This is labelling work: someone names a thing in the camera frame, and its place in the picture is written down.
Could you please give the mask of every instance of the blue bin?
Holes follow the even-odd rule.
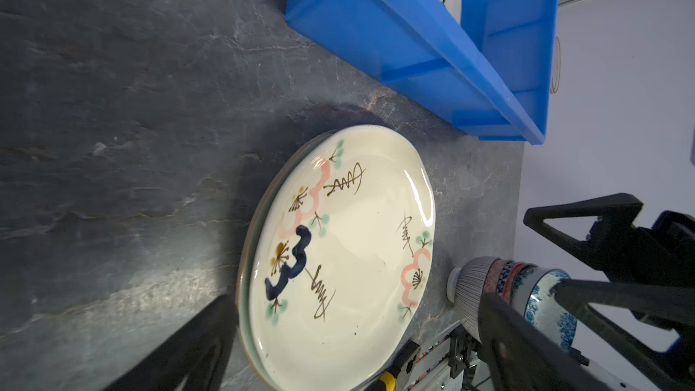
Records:
[[[288,0],[290,27],[484,140],[543,143],[557,0]]]

